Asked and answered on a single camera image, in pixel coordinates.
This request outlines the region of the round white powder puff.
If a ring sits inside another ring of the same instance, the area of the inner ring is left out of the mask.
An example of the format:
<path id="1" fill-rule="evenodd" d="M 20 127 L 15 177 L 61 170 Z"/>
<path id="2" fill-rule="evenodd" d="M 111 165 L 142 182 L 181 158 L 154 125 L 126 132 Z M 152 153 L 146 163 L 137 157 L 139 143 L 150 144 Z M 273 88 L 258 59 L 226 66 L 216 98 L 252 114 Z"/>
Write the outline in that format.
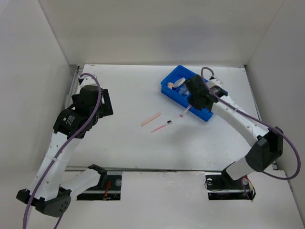
<path id="1" fill-rule="evenodd" d="M 173 83 L 173 88 L 178 88 L 179 86 L 183 85 L 183 83 L 186 81 L 184 77 L 178 79 Z"/>

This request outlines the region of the pink applicator brush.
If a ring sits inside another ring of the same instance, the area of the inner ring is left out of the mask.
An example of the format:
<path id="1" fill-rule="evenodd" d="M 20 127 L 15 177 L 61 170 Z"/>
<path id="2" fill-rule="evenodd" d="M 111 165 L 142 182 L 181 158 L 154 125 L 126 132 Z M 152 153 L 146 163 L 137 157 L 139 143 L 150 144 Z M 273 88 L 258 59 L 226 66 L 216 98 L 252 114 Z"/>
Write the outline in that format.
<path id="1" fill-rule="evenodd" d="M 189 111 L 189 109 L 191 108 L 192 106 L 191 105 L 189 105 L 179 116 L 180 117 L 184 117 L 185 116 L 185 114 Z"/>

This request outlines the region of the beige makeup sponge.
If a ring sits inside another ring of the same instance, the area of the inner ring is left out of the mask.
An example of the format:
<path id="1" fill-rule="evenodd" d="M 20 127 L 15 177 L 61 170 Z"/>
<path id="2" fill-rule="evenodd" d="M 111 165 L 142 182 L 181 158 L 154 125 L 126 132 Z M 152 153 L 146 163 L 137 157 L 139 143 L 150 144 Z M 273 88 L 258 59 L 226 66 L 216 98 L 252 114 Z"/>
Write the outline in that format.
<path id="1" fill-rule="evenodd" d="M 175 84 L 172 83 L 172 82 L 168 82 L 167 83 L 167 87 L 170 88 L 170 89 L 174 89 L 175 88 Z"/>

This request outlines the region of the pink brush black bristles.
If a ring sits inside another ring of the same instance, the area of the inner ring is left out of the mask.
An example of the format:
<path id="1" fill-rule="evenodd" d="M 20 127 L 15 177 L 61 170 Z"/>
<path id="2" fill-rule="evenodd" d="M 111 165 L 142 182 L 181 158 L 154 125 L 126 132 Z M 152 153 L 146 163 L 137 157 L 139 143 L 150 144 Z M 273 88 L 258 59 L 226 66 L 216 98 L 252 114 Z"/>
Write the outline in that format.
<path id="1" fill-rule="evenodd" d="M 165 124 L 161 125 L 160 127 L 157 127 L 156 129 L 152 130 L 151 133 L 162 129 L 162 128 L 166 127 L 167 125 L 170 125 L 171 123 L 172 123 L 172 120 L 169 120 Z"/>

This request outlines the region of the light pink stick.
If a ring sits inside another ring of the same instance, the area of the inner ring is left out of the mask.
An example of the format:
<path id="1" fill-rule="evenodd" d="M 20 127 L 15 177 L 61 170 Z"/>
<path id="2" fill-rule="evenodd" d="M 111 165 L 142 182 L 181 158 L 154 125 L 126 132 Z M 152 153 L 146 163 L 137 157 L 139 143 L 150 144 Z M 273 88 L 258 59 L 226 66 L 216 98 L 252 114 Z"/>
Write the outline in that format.
<path id="1" fill-rule="evenodd" d="M 149 119 L 147 119 L 146 121 L 141 123 L 141 126 L 145 126 L 146 124 L 148 124 L 149 122 L 151 122 L 152 120 L 156 119 L 157 117 L 159 117 L 161 115 L 161 113 L 157 113 L 154 116 L 150 117 Z"/>

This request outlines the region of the clear plastic bottle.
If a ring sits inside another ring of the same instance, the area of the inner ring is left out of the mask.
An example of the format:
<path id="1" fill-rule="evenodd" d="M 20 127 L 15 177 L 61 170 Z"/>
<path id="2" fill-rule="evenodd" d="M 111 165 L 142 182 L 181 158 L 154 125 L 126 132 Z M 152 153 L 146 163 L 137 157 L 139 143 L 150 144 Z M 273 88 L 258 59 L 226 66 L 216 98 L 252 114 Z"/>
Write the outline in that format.
<path id="1" fill-rule="evenodd" d="M 190 94 L 185 84 L 183 84 L 183 85 L 181 86 L 181 88 L 179 89 L 178 93 L 179 93 L 180 95 L 184 96 L 184 97 L 188 97 L 189 94 Z"/>

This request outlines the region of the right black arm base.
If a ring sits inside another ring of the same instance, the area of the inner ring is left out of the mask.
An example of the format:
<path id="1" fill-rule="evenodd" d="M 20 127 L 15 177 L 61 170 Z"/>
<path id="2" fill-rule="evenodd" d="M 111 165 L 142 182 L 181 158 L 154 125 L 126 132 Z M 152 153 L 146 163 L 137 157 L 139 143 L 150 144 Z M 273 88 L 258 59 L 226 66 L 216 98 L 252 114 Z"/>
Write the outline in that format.
<path id="1" fill-rule="evenodd" d="M 209 200 L 252 201 L 256 196 L 256 190 L 248 177 L 231 180 L 221 173 L 206 173 L 204 187 Z"/>

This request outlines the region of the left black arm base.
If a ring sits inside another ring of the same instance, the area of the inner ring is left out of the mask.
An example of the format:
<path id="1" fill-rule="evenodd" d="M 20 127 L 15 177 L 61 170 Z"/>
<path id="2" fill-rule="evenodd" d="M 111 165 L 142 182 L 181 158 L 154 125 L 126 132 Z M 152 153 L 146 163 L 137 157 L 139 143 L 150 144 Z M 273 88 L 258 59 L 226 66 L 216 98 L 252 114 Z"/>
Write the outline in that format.
<path id="1" fill-rule="evenodd" d="M 98 165 L 88 167 L 99 173 L 96 185 L 77 196 L 78 201 L 117 201 L 121 200 L 122 171 L 106 170 Z"/>

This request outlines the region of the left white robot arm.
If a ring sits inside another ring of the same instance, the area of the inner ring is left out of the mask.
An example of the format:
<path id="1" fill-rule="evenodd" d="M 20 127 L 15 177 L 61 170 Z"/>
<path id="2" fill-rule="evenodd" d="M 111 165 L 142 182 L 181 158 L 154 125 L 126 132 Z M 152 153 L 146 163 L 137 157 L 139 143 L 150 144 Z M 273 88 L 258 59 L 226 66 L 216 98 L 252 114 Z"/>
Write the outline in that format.
<path id="1" fill-rule="evenodd" d="M 113 115 L 107 89 L 86 85 L 72 100 L 72 105 L 62 110 L 56 119 L 49 149 L 37 175 L 16 196 L 38 212 L 55 218 L 61 217 L 71 200 L 83 191 L 91 187 L 102 189 L 107 182 L 107 171 L 97 165 L 89 166 L 69 182 L 61 182 L 70 157 L 85 134 L 100 118 Z"/>

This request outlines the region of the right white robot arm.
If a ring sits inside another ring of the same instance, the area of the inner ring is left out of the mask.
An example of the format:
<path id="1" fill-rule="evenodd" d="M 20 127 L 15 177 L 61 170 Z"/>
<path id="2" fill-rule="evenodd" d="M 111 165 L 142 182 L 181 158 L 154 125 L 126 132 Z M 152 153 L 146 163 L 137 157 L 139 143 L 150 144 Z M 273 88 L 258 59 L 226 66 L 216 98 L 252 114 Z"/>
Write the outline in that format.
<path id="1" fill-rule="evenodd" d="M 238 180 L 253 172 L 263 172 L 283 154 L 283 138 L 279 128 L 270 128 L 238 113 L 239 107 L 220 86 L 196 75 L 185 82 L 190 92 L 188 103 L 197 110 L 208 109 L 233 127 L 251 147 L 249 152 L 222 171 L 221 183 L 231 188 Z"/>

